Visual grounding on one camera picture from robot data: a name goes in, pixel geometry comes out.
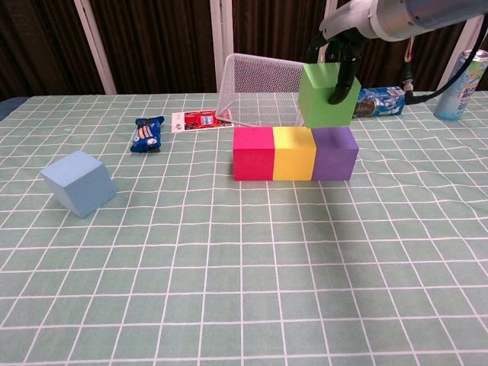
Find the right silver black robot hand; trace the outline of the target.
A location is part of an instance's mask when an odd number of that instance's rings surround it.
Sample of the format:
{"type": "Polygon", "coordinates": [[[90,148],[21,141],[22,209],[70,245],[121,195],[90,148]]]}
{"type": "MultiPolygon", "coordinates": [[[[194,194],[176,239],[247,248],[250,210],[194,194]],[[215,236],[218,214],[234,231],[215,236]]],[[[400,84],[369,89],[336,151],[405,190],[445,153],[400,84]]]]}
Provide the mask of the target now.
{"type": "Polygon", "coordinates": [[[376,37],[370,22],[372,5],[372,1],[350,1],[336,9],[322,20],[319,33],[308,47],[308,63],[317,60],[319,49],[325,45],[329,47],[327,61],[340,58],[337,83],[328,100],[332,105],[343,102],[348,96],[364,45],[376,37]]]}

